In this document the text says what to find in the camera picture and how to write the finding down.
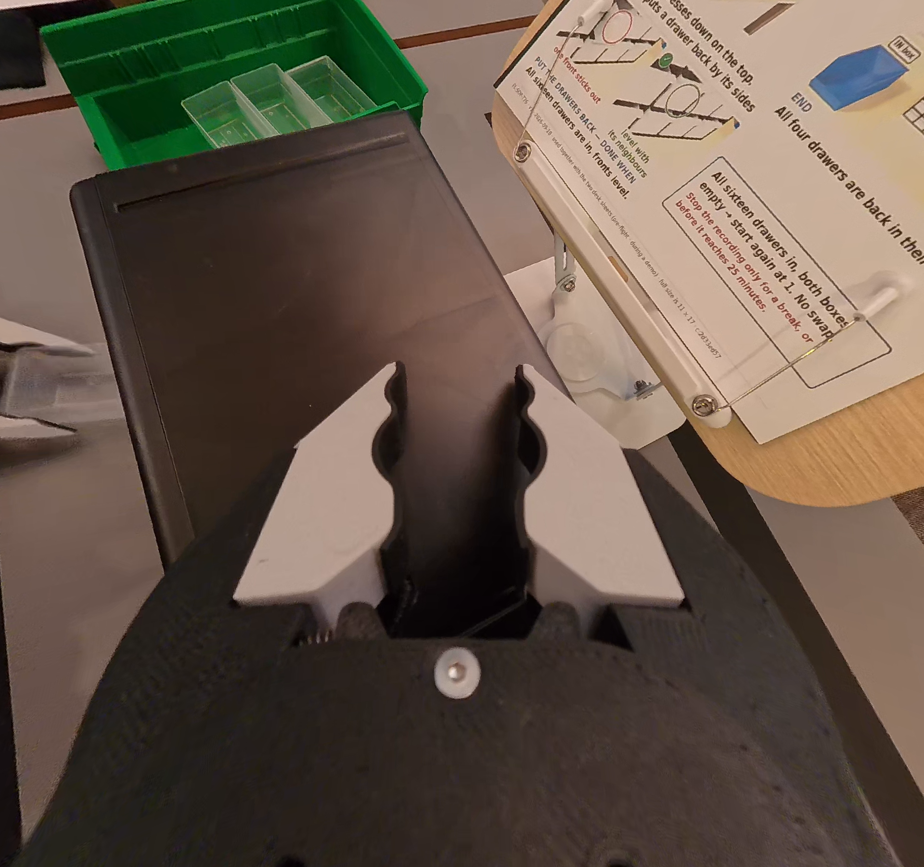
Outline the green plastic bin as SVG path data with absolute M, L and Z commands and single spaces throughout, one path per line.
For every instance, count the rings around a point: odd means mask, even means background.
M 181 102 L 261 66 L 328 55 L 372 99 L 422 123 L 427 87 L 362 0 L 157 0 L 40 35 L 110 171 L 205 151 Z

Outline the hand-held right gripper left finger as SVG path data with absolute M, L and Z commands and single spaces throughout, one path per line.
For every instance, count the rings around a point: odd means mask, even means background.
M 330 630 L 349 604 L 408 600 L 407 409 L 405 365 L 391 362 L 295 445 L 236 604 L 304 605 Z

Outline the instruction sheet on wooden stand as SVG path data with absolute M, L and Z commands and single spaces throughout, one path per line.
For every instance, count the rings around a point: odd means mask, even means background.
M 494 140 L 514 169 L 511 154 L 523 126 L 515 128 L 513 110 L 498 95 L 491 111 Z M 738 418 L 712 429 L 676 405 L 734 479 L 783 502 L 841 507 L 922 487 L 922 391 L 918 376 L 763 445 Z

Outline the white stand ledge bar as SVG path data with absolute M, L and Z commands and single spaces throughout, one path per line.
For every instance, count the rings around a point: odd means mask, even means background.
M 617 258 L 616 250 L 531 136 L 518 138 L 511 159 L 557 237 L 564 241 L 676 403 L 712 429 L 730 425 L 733 411 L 723 404 L 717 387 L 677 340 L 639 281 Z

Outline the black tablet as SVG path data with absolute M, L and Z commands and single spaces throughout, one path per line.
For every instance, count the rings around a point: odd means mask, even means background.
M 37 27 L 23 11 L 1 11 L 1 90 L 30 90 L 44 84 Z

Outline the printed instruction sheet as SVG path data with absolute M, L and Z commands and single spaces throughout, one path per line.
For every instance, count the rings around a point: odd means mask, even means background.
M 523 126 L 590 0 L 496 81 Z M 616 0 L 528 126 L 760 445 L 922 375 L 922 0 Z

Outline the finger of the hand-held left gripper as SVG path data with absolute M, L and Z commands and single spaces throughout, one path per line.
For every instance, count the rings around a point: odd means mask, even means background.
M 55 438 L 67 438 L 77 434 L 74 428 L 33 418 L 1 415 L 1 442 L 38 442 Z
M 20 351 L 63 358 L 87 358 L 97 353 L 94 347 L 2 318 L 2 357 L 12 356 Z

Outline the black drawer cabinet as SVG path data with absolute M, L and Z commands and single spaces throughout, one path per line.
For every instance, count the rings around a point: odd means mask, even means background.
M 400 637 L 524 637 L 515 369 L 563 391 L 405 112 L 70 191 L 163 565 L 390 362 L 407 372 Z

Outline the white stand base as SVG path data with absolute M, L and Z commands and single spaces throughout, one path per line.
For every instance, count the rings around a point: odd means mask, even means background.
M 572 399 L 621 445 L 641 449 L 687 421 L 560 241 L 506 281 Z

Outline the small clear plastic drawer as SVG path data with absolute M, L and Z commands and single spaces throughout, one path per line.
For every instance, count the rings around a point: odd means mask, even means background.
M 181 106 L 214 148 L 256 142 L 263 135 L 256 110 L 228 80 L 183 99 Z
M 66 427 L 118 421 L 124 411 L 115 378 L 101 345 L 82 355 L 20 349 L 6 365 L 1 411 Z
M 258 67 L 230 78 L 274 132 L 289 134 L 328 125 L 319 105 L 276 64 Z
M 329 55 L 294 66 L 286 73 L 331 122 L 346 122 L 377 109 L 375 101 Z

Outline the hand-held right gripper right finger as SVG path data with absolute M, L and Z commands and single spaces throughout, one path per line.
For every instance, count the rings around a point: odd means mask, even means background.
M 617 440 L 530 364 L 515 369 L 514 397 L 527 593 L 570 607 L 583 637 L 611 606 L 680 607 L 685 593 Z

